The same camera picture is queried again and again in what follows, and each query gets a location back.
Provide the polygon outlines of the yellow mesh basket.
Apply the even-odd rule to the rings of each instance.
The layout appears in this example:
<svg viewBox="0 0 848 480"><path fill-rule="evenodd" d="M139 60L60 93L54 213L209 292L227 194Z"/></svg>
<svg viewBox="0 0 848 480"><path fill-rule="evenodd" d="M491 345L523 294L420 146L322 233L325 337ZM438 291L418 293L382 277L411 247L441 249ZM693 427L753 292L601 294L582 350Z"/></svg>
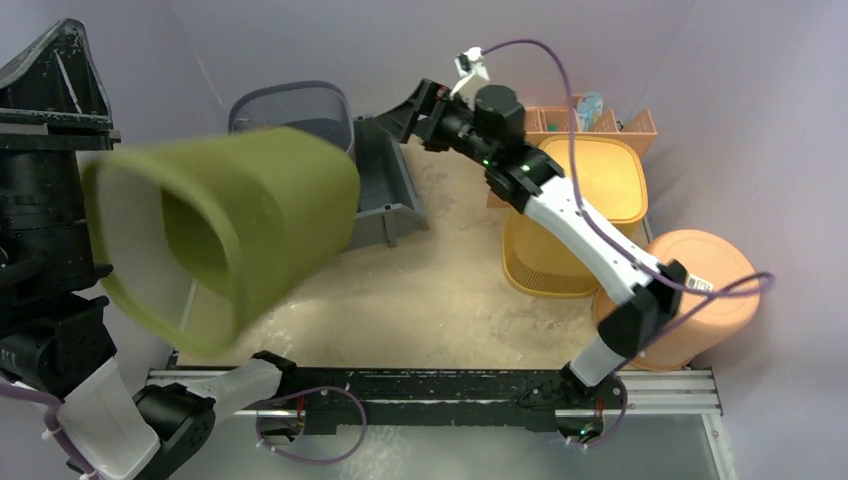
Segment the yellow mesh basket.
<svg viewBox="0 0 848 480"><path fill-rule="evenodd" d="M637 154L612 139L552 136L540 149L565 179L544 186L526 214L510 210L502 233L507 281L522 293L551 298L588 295L602 288L617 304L627 301L650 275L634 267L657 261L630 239L647 212L647 187ZM625 258L609 244L627 250Z"/></svg>

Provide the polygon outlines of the olive green mesh basket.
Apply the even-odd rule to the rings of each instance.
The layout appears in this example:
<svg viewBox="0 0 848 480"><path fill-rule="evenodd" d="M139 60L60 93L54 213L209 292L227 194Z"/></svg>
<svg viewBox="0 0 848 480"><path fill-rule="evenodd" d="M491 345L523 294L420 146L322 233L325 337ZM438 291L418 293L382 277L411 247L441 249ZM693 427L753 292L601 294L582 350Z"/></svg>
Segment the olive green mesh basket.
<svg viewBox="0 0 848 480"><path fill-rule="evenodd" d="M207 358L346 248L360 193L343 149L289 127L120 147L81 180L105 292Z"/></svg>

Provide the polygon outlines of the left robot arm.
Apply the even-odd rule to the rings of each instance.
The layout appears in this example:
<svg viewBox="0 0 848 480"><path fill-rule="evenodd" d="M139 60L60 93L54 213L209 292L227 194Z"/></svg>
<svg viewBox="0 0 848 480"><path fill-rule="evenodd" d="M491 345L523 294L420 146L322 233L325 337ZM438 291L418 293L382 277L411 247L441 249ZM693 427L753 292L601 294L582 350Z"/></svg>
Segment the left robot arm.
<svg viewBox="0 0 848 480"><path fill-rule="evenodd" d="M131 393L82 291L112 273L93 258L80 151L114 145L84 25L55 23L1 69L1 393L39 404L47 439L84 479L166 479L215 424L261 400L297 399L294 364L262 351L204 381Z"/></svg>

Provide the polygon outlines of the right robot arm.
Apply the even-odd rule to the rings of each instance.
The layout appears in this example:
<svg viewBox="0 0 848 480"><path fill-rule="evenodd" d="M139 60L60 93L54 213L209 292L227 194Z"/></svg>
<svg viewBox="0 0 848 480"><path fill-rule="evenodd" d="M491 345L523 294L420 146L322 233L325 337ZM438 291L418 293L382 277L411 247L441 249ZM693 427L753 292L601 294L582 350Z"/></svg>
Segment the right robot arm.
<svg viewBox="0 0 848 480"><path fill-rule="evenodd" d="M424 79L408 99L375 118L394 140L417 136L432 152L454 150L480 164L490 190L535 221L595 275L614 302L590 343L560 371L564 399L584 407L601 383L648 345L677 315L686 270L636 246L580 194L577 173L525 139L525 108L515 92L487 85L467 103Z"/></svg>

